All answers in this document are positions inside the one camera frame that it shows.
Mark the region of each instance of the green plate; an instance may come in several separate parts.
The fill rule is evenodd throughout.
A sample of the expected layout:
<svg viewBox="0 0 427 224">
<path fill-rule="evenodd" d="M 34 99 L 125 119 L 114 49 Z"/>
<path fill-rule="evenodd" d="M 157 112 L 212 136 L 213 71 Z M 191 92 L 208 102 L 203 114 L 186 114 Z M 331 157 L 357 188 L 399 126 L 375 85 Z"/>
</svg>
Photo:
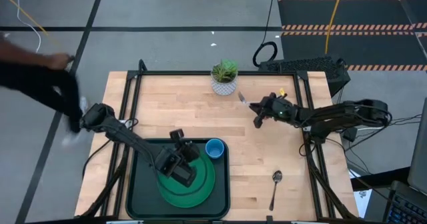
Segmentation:
<svg viewBox="0 0 427 224">
<path fill-rule="evenodd" d="M 192 161 L 190 167 L 195 167 L 197 175 L 191 186 L 185 187 L 172 178 L 159 175 L 161 196 L 171 205 L 181 208 L 195 207 L 203 203 L 211 194 L 215 185 L 215 167 L 204 152 L 200 158 Z"/>
</svg>

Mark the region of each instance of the black tray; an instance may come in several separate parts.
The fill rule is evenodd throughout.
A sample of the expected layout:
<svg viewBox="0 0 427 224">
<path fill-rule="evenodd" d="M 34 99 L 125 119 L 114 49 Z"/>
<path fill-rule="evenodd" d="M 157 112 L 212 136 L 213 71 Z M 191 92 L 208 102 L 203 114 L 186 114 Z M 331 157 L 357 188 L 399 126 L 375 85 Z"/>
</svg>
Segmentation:
<svg viewBox="0 0 427 224">
<path fill-rule="evenodd" d="M 205 151 L 206 142 L 211 138 L 185 139 L 192 141 Z M 170 145 L 171 139 L 146 139 L 149 143 Z M 230 172 L 228 147 L 224 143 L 224 154 L 219 159 L 211 159 L 216 171 L 215 186 L 211 195 L 200 205 L 192 208 L 179 208 L 163 199 L 155 181 L 153 170 L 139 153 L 133 152 L 126 211 L 132 219 L 221 219 L 230 210 Z"/>
</svg>

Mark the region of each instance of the blue cup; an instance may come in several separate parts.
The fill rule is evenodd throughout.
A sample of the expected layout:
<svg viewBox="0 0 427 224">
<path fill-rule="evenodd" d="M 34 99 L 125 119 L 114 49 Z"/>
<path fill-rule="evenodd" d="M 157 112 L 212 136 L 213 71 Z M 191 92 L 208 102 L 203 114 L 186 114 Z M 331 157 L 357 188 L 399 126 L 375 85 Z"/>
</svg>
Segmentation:
<svg viewBox="0 0 427 224">
<path fill-rule="evenodd" d="M 205 146 L 207 155 L 212 159 L 217 159 L 224 153 L 224 143 L 219 139 L 210 139 Z"/>
</svg>

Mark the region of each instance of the metal spoon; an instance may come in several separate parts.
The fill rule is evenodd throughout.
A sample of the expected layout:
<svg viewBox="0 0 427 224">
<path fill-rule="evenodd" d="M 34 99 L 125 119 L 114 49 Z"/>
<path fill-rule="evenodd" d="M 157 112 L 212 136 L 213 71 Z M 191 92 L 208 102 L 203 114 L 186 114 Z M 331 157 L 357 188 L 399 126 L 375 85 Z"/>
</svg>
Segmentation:
<svg viewBox="0 0 427 224">
<path fill-rule="evenodd" d="M 274 196 L 276 195 L 276 186 L 278 185 L 278 183 L 282 180 L 282 172 L 281 171 L 276 171 L 273 174 L 273 181 L 274 181 L 274 191 L 273 191 L 273 198 L 272 198 L 272 202 L 270 203 L 270 211 L 273 211 L 274 209 Z"/>
</svg>

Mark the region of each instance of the white shoe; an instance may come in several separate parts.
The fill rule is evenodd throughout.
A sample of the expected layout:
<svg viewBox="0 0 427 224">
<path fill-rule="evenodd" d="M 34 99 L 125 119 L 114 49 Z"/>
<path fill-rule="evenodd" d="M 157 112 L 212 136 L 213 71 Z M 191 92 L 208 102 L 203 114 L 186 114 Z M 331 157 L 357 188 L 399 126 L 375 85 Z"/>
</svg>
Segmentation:
<svg viewBox="0 0 427 224">
<path fill-rule="evenodd" d="M 86 114 L 87 110 L 89 109 L 89 102 L 87 101 L 86 97 L 80 97 L 80 109 L 83 112 L 83 115 Z"/>
<path fill-rule="evenodd" d="M 86 114 L 87 110 L 89 109 L 89 102 L 87 101 L 86 97 L 80 97 L 80 109 L 83 112 L 83 115 Z M 75 145 L 78 143 L 81 143 L 84 141 L 85 132 L 83 130 L 80 130 L 79 133 L 74 133 L 72 131 L 68 131 L 68 133 L 65 135 L 64 139 L 62 140 L 63 146 L 70 146 Z"/>
</svg>

